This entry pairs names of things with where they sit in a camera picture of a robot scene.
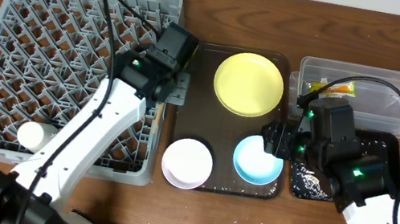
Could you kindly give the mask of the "grey plastic dish rack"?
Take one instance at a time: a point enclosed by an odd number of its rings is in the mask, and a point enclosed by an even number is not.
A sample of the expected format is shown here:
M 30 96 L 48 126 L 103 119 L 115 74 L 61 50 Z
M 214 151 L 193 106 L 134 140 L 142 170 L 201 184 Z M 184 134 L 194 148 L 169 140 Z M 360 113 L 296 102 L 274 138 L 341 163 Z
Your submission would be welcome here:
M 0 162 L 29 158 L 22 124 L 62 128 L 91 99 L 110 64 L 109 32 L 125 52 L 184 21 L 183 0 L 3 0 Z

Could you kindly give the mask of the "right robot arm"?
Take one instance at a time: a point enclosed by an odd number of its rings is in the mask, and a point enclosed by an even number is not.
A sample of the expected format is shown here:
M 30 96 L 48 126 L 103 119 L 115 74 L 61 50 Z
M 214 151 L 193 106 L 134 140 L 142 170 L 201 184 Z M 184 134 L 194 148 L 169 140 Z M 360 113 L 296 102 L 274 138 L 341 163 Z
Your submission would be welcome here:
M 304 112 L 308 131 L 277 121 L 262 127 L 265 152 L 312 170 L 347 224 L 400 224 L 400 187 L 385 160 L 362 152 L 348 101 L 320 98 Z

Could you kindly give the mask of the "spilled rice food waste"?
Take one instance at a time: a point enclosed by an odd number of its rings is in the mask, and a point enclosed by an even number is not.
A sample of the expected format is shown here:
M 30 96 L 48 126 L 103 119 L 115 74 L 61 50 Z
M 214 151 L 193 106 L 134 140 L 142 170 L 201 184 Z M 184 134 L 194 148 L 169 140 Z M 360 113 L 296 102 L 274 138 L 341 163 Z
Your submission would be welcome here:
M 292 163 L 290 176 L 292 194 L 299 199 L 331 202 L 332 199 L 320 189 L 316 175 L 303 164 Z

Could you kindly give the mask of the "green orange snack wrapper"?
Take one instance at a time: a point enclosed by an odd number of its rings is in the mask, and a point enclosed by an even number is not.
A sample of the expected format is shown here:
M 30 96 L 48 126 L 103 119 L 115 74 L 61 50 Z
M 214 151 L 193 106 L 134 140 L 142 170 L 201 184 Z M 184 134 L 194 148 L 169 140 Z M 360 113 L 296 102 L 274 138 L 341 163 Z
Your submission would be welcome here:
M 313 82 L 308 90 L 308 93 L 315 92 L 318 89 L 321 89 L 324 86 L 326 86 L 328 83 L 329 83 L 328 80 L 325 78 L 322 78 L 320 82 Z M 355 83 L 353 81 L 350 82 L 348 81 L 343 83 L 337 83 L 332 87 L 327 88 L 319 96 L 323 98 L 324 97 L 343 98 L 346 96 L 357 97 L 357 90 L 355 87 Z

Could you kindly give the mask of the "black waste tray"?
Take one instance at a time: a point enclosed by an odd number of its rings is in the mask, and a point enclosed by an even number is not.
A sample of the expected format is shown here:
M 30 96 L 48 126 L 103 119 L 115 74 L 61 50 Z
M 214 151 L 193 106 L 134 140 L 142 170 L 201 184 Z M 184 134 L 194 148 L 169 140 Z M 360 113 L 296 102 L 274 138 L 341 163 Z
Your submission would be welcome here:
M 400 188 L 400 152 L 398 139 L 388 132 L 356 130 L 361 140 L 361 152 L 364 156 L 377 156 L 388 166 L 394 185 Z M 290 183 L 293 196 L 304 200 L 332 202 L 333 200 L 320 189 L 316 174 L 303 163 L 291 163 Z

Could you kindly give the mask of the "dark brown serving tray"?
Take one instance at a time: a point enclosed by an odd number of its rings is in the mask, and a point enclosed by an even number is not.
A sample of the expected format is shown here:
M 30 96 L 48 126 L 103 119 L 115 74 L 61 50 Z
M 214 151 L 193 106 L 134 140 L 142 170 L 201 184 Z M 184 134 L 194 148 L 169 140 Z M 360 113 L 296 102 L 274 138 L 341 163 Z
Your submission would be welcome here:
M 238 53 L 254 53 L 271 60 L 284 81 L 284 94 L 275 110 L 260 117 L 243 117 L 230 112 L 219 102 L 213 88 L 214 73 L 223 60 Z M 173 140 L 193 138 L 210 151 L 213 169 L 198 191 L 227 194 L 237 197 L 273 199 L 283 189 L 285 170 L 266 185 L 252 185 L 235 171 L 233 152 L 238 143 L 249 136 L 259 135 L 265 124 L 288 117 L 287 97 L 290 65 L 288 59 L 273 51 L 203 43 L 198 47 L 193 64 L 189 66 L 190 84 L 185 103 L 176 112 Z

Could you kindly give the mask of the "clear plastic waste bin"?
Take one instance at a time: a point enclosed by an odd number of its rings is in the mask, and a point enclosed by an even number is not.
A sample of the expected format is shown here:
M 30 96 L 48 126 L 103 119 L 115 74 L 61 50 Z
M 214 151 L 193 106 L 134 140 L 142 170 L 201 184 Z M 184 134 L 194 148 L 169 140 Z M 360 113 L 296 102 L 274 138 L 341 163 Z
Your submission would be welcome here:
M 346 63 L 317 57 L 304 57 L 300 70 L 290 75 L 288 118 L 299 120 L 303 110 L 297 107 L 298 96 L 311 92 L 320 84 L 350 76 L 379 78 L 400 90 L 400 71 Z M 400 139 L 400 97 L 387 86 L 368 81 L 348 81 L 343 92 L 329 90 L 333 96 L 347 99 L 354 110 L 355 126 L 359 129 L 388 132 Z

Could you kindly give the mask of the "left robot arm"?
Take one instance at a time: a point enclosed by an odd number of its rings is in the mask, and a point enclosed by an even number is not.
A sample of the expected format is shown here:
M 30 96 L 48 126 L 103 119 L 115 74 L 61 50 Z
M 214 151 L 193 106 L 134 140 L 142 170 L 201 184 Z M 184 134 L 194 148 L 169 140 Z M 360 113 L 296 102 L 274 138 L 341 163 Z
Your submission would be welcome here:
M 115 54 L 108 77 L 58 134 L 9 173 L 0 170 L 0 224 L 93 224 L 65 213 L 69 197 L 112 141 L 166 102 L 197 48 L 197 37 L 171 23 L 144 54 Z

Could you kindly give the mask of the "light blue bowl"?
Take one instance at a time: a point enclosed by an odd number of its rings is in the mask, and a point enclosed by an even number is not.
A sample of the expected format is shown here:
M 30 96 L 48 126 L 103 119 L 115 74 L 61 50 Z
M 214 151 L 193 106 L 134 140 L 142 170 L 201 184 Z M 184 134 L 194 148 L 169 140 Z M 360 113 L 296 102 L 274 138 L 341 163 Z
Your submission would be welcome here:
M 235 172 L 247 183 L 267 185 L 284 169 L 284 160 L 265 153 L 263 138 L 249 136 L 238 143 L 233 152 Z

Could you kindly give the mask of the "white cup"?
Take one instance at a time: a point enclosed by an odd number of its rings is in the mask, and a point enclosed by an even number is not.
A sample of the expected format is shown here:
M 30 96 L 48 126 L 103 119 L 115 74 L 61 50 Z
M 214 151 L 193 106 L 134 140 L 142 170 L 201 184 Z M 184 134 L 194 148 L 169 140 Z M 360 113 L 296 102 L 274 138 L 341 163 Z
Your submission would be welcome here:
M 35 153 L 48 144 L 58 131 L 52 124 L 27 121 L 19 127 L 17 140 L 27 150 Z

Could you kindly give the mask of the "wooden chopstick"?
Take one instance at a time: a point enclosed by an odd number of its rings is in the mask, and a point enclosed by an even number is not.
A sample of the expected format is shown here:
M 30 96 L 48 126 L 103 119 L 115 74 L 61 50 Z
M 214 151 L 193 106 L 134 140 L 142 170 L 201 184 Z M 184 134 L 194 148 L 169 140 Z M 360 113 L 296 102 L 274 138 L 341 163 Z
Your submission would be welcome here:
M 157 133 L 164 107 L 165 107 L 165 105 L 163 103 L 160 103 L 159 105 L 156 106 L 155 116 L 154 116 L 152 130 L 151 130 L 151 132 L 154 134 Z

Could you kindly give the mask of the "pink white bowl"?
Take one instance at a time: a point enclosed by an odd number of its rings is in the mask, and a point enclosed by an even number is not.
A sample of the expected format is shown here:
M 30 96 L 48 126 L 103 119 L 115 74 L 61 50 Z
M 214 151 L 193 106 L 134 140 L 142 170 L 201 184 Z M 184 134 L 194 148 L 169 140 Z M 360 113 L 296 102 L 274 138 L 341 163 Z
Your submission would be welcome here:
M 165 179 L 179 189 L 195 189 L 209 178 L 213 169 L 210 150 L 193 138 L 177 140 L 166 148 L 161 160 Z

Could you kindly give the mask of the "yellow round plate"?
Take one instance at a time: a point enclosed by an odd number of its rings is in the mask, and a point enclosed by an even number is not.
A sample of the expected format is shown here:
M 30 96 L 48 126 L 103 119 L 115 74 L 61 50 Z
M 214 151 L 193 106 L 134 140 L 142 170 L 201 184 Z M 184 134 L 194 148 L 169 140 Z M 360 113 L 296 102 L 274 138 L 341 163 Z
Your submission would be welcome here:
M 230 112 L 243 117 L 259 117 L 281 101 L 284 80 L 268 58 L 254 53 L 238 53 L 223 60 L 214 73 L 214 92 Z

